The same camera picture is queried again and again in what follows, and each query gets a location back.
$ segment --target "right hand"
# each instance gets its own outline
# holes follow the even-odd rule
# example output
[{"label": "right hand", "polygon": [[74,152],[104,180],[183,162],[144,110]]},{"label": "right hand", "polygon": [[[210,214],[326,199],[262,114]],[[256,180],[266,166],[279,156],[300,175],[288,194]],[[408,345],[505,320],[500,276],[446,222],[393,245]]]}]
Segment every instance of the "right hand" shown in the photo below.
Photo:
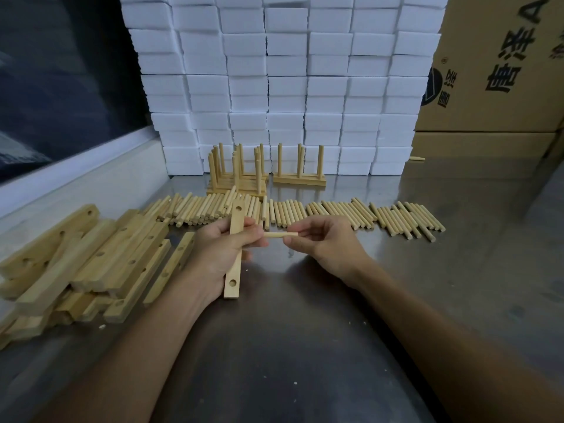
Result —
[{"label": "right hand", "polygon": [[358,288],[360,271],[374,264],[343,216],[308,216],[289,226],[288,232],[300,234],[283,239],[288,248],[312,256],[351,288]]}]

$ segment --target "metal table surface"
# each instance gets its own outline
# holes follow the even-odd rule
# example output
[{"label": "metal table surface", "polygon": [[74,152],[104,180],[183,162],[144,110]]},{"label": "metal table surface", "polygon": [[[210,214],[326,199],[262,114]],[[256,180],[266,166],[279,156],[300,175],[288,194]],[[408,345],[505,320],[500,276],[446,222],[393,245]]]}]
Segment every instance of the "metal table surface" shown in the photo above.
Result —
[{"label": "metal table surface", "polygon": [[[328,177],[323,191],[269,184],[268,196],[424,204],[447,227],[434,244],[379,229],[359,231],[359,240],[409,291],[562,385],[564,239],[535,216],[535,208],[554,204],[538,197],[544,180]],[[203,195],[206,183],[173,177],[154,197]],[[153,421],[443,419],[405,351],[358,294],[280,240],[253,256],[243,264],[240,298],[216,301],[194,325]],[[99,318],[6,348],[0,420],[29,419],[141,311],[138,306],[123,325],[99,329]]]}]

